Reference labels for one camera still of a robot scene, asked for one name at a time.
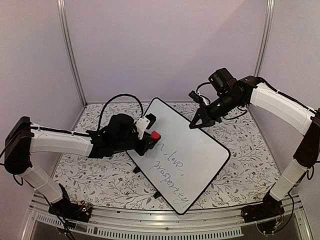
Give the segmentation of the white whiteboard black frame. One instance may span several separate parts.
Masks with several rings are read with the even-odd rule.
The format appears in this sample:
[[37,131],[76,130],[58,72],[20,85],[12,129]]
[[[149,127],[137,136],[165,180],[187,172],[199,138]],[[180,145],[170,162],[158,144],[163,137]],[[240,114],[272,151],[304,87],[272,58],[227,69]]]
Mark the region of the white whiteboard black frame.
[[144,156],[129,150],[128,156],[178,214],[185,214],[230,159],[230,150],[202,129],[190,129],[190,121],[155,97],[146,113],[156,116],[151,131],[160,140]]

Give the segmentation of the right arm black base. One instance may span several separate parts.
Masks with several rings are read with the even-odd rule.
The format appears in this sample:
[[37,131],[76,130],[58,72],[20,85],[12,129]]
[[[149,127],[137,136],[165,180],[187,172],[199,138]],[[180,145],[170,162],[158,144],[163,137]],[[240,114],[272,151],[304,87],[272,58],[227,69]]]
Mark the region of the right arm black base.
[[247,205],[241,209],[240,215],[245,223],[262,221],[272,218],[270,221],[264,221],[257,224],[257,229],[264,235],[274,234],[283,220],[285,213],[282,201],[275,200],[268,191],[262,199],[262,203]]

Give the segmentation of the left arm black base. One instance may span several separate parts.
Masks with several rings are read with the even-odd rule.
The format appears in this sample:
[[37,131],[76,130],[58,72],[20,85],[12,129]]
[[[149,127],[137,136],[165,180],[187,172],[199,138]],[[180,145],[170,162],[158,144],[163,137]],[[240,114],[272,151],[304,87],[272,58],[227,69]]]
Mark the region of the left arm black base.
[[88,223],[92,214],[92,204],[84,200],[74,203],[70,201],[66,189],[59,184],[62,191],[62,199],[51,203],[48,212],[65,219]]

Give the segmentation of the red whiteboard eraser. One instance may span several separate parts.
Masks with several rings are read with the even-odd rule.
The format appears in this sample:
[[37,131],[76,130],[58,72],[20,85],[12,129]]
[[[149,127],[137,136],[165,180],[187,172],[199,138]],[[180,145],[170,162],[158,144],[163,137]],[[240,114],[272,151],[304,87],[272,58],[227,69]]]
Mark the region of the red whiteboard eraser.
[[161,135],[158,132],[153,131],[150,135],[150,138],[152,143],[157,143],[161,139]]

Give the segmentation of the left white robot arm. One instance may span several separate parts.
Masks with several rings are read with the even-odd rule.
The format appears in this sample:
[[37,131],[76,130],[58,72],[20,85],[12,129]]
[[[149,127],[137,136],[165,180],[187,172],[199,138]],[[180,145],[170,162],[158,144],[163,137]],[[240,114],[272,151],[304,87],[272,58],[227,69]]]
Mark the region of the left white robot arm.
[[30,155],[50,152],[102,159],[133,150],[144,156],[161,139],[156,131],[148,132],[155,121],[156,117],[151,113],[137,121],[120,113],[113,115],[102,129],[82,133],[44,127],[23,116],[5,139],[1,153],[3,165],[8,173],[21,177],[55,204],[63,217],[70,217],[75,210],[68,195],[43,169],[32,163]]

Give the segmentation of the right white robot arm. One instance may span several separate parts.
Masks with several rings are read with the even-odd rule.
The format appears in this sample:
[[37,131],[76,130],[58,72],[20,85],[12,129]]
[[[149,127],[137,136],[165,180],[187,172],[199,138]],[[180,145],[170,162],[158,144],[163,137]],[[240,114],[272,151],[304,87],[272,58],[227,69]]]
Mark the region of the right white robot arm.
[[226,68],[221,68],[208,78],[208,84],[216,90],[218,98],[215,101],[210,102],[197,89],[188,94],[199,105],[190,129],[214,126],[233,109],[253,105],[285,121],[303,136],[293,159],[258,208],[262,218],[269,218],[278,210],[277,202],[317,163],[320,155],[320,112],[275,89],[262,77],[249,75],[237,80]]

